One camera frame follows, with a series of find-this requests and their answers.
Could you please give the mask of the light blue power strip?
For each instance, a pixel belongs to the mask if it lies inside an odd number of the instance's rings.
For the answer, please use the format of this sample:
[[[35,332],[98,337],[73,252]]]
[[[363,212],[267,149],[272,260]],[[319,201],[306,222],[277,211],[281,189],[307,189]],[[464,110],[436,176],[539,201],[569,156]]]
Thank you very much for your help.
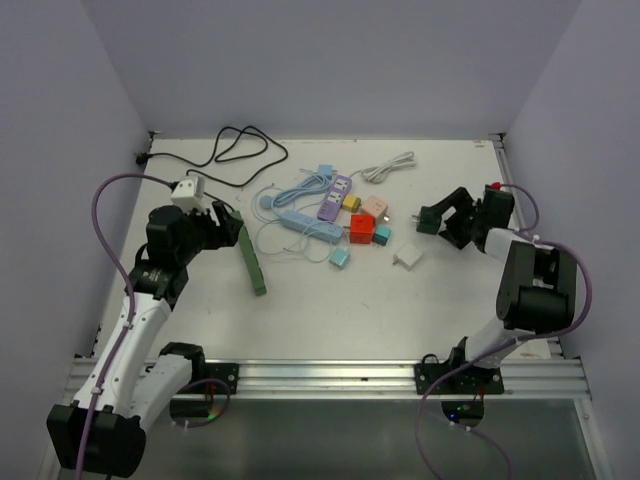
[[[338,244],[344,234],[344,229],[333,222],[322,221],[294,210],[285,210],[280,216],[280,223],[288,229],[333,245]]]

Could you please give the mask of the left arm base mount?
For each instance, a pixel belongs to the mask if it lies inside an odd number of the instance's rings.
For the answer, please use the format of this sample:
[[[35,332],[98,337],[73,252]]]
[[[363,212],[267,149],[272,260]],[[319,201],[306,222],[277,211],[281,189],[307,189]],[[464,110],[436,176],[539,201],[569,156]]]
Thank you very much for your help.
[[[213,396],[226,392],[235,395],[239,378],[239,364],[232,362],[208,363],[204,349],[195,344],[170,342],[160,350],[162,355],[178,355],[191,363],[191,378],[180,393],[194,391]]]

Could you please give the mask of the blue plug charger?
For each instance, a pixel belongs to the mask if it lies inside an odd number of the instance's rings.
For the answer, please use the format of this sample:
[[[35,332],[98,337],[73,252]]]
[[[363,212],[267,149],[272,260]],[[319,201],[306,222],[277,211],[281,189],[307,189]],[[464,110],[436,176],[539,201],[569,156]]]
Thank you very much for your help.
[[[332,179],[335,170],[332,165],[329,164],[320,164],[317,168],[317,174],[322,176],[323,178]]]

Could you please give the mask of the yellow plug adapter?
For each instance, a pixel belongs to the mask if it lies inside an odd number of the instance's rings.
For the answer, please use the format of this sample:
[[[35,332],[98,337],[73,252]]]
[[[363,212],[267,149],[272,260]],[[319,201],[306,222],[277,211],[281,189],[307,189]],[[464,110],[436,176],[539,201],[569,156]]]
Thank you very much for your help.
[[[361,205],[361,198],[355,195],[346,195],[341,204],[341,208],[350,213],[356,213]]]

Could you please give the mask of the pink cube socket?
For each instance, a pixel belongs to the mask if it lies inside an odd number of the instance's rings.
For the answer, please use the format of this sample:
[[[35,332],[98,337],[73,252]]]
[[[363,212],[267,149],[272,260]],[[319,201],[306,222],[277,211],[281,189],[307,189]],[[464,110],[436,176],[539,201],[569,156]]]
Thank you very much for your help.
[[[388,204],[374,195],[369,196],[362,202],[360,210],[363,214],[372,216],[377,224],[390,220]]]

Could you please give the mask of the dark green cube socket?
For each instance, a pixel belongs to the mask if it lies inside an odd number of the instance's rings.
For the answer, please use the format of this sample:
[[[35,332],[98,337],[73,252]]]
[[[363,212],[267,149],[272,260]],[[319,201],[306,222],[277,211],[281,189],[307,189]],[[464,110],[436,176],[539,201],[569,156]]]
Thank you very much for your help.
[[[443,209],[437,206],[422,206],[417,214],[412,216],[415,230],[418,233],[437,235],[442,223]]]

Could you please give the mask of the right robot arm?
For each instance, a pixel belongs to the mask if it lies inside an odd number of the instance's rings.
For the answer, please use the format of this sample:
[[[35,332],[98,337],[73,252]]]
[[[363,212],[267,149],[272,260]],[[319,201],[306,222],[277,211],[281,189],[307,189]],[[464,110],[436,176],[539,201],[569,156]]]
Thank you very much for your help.
[[[504,266],[495,314],[472,336],[463,338],[442,363],[422,369],[445,374],[457,392],[468,392],[481,372],[497,369],[520,345],[569,328],[574,319],[578,264],[567,252],[539,245],[509,227],[515,198],[508,188],[487,185],[475,200],[459,187],[417,217],[419,233],[438,235],[459,250],[472,244]]]

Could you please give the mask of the teal plug adapter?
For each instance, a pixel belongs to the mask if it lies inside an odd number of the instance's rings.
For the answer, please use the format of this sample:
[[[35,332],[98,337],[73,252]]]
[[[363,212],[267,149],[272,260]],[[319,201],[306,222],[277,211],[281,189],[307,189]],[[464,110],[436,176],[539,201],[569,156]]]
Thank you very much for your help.
[[[386,246],[390,240],[392,229],[387,225],[377,225],[374,232],[372,241],[380,246]]]

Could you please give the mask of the green power strip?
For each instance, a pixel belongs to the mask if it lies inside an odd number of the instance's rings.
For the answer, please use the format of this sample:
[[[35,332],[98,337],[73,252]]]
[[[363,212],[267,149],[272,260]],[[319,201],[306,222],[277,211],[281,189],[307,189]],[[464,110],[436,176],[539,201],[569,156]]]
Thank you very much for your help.
[[[244,219],[238,210],[234,210],[232,212],[232,217],[242,222],[242,227],[238,236],[238,245],[249,275],[253,292],[256,296],[263,296],[267,293],[265,278]]]

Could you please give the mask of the teal single port charger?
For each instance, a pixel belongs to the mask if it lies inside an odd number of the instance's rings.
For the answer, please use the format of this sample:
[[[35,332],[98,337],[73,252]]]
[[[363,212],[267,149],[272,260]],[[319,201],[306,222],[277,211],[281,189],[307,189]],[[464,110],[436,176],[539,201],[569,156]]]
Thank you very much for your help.
[[[348,248],[337,247],[329,256],[328,262],[330,265],[344,270],[351,260],[351,252]]]

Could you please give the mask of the red cube socket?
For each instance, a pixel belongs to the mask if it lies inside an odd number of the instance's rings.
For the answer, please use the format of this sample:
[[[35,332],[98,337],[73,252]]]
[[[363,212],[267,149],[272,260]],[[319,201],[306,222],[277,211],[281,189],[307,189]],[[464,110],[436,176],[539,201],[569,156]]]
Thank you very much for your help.
[[[370,244],[373,240],[376,223],[368,214],[352,214],[349,225],[349,242],[351,244]]]

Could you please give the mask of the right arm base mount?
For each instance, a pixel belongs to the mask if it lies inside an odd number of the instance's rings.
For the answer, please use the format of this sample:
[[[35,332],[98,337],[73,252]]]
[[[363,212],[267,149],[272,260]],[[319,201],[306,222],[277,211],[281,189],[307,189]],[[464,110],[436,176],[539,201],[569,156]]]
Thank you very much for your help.
[[[413,366],[416,393],[423,395],[434,383],[434,395],[501,395],[505,392],[501,370],[477,366],[465,368],[456,375],[451,372],[464,364],[464,354],[454,347],[450,356],[440,361],[428,353]]]

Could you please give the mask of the white Honor charger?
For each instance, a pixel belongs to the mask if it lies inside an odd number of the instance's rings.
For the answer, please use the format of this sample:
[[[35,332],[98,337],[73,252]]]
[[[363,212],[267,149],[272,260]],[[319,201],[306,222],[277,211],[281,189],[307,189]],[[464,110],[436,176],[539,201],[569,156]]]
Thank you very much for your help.
[[[392,264],[411,271],[422,259],[423,252],[411,243],[402,245],[392,257]]]

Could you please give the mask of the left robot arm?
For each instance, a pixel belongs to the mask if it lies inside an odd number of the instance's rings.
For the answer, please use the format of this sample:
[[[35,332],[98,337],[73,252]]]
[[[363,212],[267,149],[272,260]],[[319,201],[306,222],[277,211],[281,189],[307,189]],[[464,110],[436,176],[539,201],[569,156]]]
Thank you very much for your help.
[[[66,405],[52,407],[47,429],[60,465],[85,473],[130,477],[147,436],[172,398],[224,381],[208,376],[202,347],[172,342],[149,371],[143,369],[156,336],[172,314],[189,277],[189,263],[204,250],[236,245],[242,220],[216,201],[189,212],[175,205],[154,209],[125,280],[122,309],[103,354]]]

